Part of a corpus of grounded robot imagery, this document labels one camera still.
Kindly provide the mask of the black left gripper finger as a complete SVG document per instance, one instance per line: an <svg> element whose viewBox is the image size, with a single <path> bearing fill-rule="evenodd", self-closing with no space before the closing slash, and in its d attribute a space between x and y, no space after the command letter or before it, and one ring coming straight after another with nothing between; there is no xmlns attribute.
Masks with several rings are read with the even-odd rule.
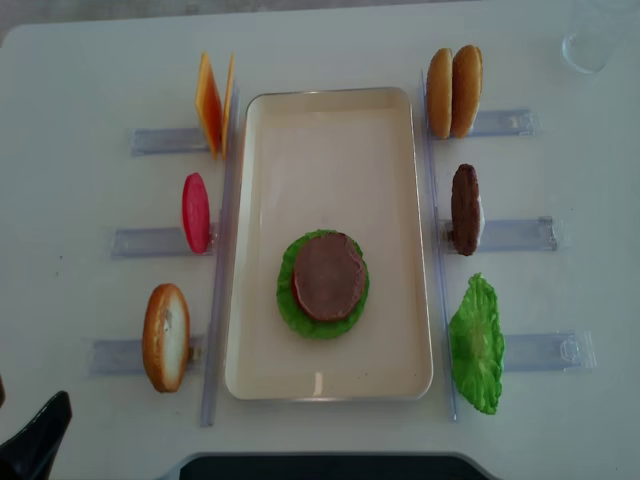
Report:
<svg viewBox="0 0 640 480"><path fill-rule="evenodd" d="M48 479L71 418L69 394L59 391L1 445L1 478Z"/></svg>

